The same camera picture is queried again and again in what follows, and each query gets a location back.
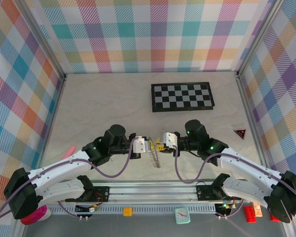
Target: chessboard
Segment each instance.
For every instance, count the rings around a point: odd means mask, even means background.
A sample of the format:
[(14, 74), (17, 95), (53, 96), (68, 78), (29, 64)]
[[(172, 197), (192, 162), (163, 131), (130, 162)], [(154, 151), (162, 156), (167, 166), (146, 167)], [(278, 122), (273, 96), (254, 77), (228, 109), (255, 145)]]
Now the chessboard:
[(212, 110), (215, 106), (209, 82), (152, 84), (152, 111)]

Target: red lego brick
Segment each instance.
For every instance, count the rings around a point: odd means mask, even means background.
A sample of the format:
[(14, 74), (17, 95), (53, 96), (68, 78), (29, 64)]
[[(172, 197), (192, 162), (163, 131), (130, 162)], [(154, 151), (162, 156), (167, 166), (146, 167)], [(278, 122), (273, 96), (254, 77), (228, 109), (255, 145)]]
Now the red lego brick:
[(255, 215), (255, 210), (253, 209), (253, 207), (252, 206), (245, 206), (244, 209), (245, 209), (247, 222), (248, 223), (257, 222), (256, 215)]
[(273, 216), (272, 214), (271, 215), (271, 221), (280, 221), (279, 219), (277, 219), (275, 216)]

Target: marble surface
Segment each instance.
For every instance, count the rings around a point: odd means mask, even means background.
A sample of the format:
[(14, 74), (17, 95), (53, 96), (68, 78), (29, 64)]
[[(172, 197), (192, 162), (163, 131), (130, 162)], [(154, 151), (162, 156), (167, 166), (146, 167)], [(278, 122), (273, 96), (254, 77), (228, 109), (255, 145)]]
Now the marble surface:
[[(152, 112), (151, 84), (198, 81), (210, 82), (215, 102), (212, 111)], [(136, 132), (156, 141), (166, 131), (185, 135), (184, 125), (191, 119), (200, 120), (211, 137), (259, 162), (233, 72), (75, 74), (68, 76), (43, 166), (60, 160), (70, 146), (81, 149), (113, 124), (124, 126), (126, 136)], [(245, 140), (233, 131), (238, 127), (247, 129)], [(172, 155), (158, 154), (161, 168), (155, 168), (150, 155), (143, 154), (141, 159), (131, 160), (116, 180), (177, 180)], [(113, 156), (99, 168), (116, 174), (126, 158)], [(179, 170), (186, 179), (193, 179), (201, 165), (202, 160), (189, 153), (179, 158)], [(201, 178), (214, 179), (222, 172), (229, 173), (207, 164)], [(94, 180), (106, 179), (94, 170), (87, 175)]]

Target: plaid fabric backdrop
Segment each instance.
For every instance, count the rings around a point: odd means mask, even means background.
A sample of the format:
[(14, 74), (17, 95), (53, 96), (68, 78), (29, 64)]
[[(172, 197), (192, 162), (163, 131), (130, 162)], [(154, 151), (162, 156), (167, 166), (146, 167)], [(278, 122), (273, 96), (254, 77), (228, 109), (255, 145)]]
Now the plaid fabric backdrop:
[(287, 0), (244, 73), (268, 160), (296, 174), (296, 0)]
[(235, 70), (272, 1), (27, 3), (66, 72), (117, 73)]
[[(13, 171), (37, 163), (60, 85), (13, 1), (0, 0), (0, 206)], [(11, 218), (0, 219), (0, 237)]]

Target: small clock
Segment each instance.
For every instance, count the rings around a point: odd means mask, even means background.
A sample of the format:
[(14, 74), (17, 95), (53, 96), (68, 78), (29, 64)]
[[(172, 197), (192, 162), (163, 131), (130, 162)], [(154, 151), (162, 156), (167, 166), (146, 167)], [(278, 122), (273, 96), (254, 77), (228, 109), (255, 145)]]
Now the small clock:
[(187, 224), (191, 222), (189, 217), (188, 207), (180, 207), (174, 210), (177, 224)]

